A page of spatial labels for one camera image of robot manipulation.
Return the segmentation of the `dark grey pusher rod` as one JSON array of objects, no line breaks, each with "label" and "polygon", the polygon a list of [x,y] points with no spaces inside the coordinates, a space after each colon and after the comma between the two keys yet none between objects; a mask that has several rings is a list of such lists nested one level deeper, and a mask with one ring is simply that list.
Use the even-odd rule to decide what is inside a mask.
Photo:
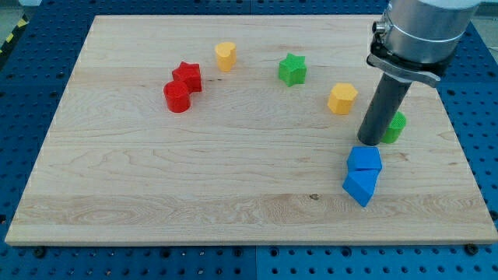
[{"label": "dark grey pusher rod", "polygon": [[382,75],[357,132],[360,142],[370,146],[381,142],[411,84]]}]

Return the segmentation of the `black wrist clamp mount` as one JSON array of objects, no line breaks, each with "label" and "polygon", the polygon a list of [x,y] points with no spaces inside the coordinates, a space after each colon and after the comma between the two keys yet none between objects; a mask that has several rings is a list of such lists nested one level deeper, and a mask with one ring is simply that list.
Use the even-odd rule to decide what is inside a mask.
[{"label": "black wrist clamp mount", "polygon": [[432,23],[431,12],[417,19],[414,12],[384,11],[372,25],[367,63],[395,79],[434,87],[441,80],[456,48],[456,33],[444,23]]}]

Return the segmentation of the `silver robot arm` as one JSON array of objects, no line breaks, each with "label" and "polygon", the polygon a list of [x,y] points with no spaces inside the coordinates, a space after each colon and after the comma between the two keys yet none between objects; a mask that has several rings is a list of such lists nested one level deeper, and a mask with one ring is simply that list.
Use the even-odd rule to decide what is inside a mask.
[{"label": "silver robot arm", "polygon": [[377,145],[413,82],[436,87],[482,2],[391,0],[372,25],[366,63],[383,74],[357,132]]}]

